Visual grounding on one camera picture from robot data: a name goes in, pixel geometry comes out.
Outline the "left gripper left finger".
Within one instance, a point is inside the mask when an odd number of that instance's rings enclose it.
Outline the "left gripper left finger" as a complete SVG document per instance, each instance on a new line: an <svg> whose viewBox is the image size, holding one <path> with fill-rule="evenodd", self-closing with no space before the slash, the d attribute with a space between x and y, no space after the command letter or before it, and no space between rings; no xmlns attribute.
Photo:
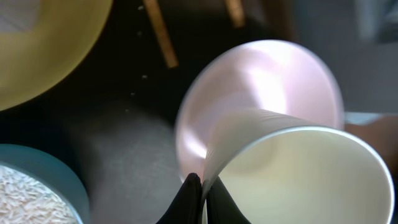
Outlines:
<svg viewBox="0 0 398 224"><path fill-rule="evenodd" d="M157 224L198 224L202 185L196 173L188 174Z"/></svg>

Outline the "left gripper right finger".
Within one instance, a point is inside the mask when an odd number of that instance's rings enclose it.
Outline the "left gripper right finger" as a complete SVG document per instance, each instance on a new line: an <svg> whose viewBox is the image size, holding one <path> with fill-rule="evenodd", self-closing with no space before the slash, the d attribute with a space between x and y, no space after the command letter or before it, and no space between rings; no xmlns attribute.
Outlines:
<svg viewBox="0 0 398 224"><path fill-rule="evenodd" d="M206 198L208 224L250 224L218 177Z"/></svg>

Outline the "white paper cup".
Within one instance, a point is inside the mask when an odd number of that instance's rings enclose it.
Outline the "white paper cup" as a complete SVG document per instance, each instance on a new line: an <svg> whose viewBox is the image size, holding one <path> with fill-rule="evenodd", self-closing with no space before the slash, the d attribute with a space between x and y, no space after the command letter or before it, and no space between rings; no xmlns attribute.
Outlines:
<svg viewBox="0 0 398 224"><path fill-rule="evenodd" d="M369 144L266 110L217 122L203 178L220 179L251 223L386 224L394 211L392 177Z"/></svg>

